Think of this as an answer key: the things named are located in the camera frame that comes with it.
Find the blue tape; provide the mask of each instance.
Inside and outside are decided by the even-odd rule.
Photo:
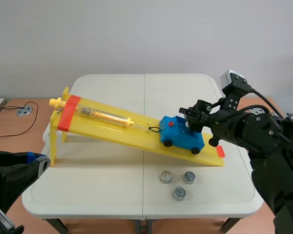
[[[26,163],[29,164],[34,161],[37,157],[34,155],[33,152],[27,152],[27,161]]]

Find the red tape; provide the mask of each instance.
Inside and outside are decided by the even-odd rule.
[[[221,147],[220,145],[216,146],[216,150],[217,150],[217,153],[218,153],[219,157],[225,157],[226,156],[223,147]]]
[[[58,130],[68,132],[70,123],[72,121],[74,112],[76,110],[76,106],[78,102],[80,101],[80,97],[78,96],[70,96],[68,101],[66,102],[66,105],[63,109],[63,114],[61,116],[59,125],[58,125]]]

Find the white table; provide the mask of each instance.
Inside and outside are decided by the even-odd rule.
[[[70,93],[158,119],[180,115],[179,107],[197,99],[221,97],[215,81],[202,74],[87,75]],[[48,142],[48,128],[43,138]],[[55,167],[22,196],[24,207],[38,218],[236,218],[229,229],[263,204],[246,150],[224,141],[225,166],[209,167],[83,136],[69,135],[67,143],[58,139]],[[48,152],[46,143],[42,153]],[[170,184],[159,180],[164,170],[173,174]],[[194,184],[183,182],[186,171],[196,174]],[[187,191],[183,201],[172,196],[177,186]]]

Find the white wall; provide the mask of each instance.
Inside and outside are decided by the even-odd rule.
[[[55,97],[86,74],[218,82],[228,69],[293,95],[293,0],[0,0],[0,97]]]

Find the table leg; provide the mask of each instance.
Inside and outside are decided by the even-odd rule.
[[[146,221],[146,234],[153,233],[153,222],[154,221],[156,221],[156,219],[149,219]]]
[[[228,218],[224,225],[221,227],[220,231],[227,233],[241,218]]]
[[[65,225],[59,219],[45,219],[52,227],[55,228],[60,234],[67,234],[68,231]]]
[[[132,219],[131,221],[135,224],[135,234],[141,234],[141,220]]]

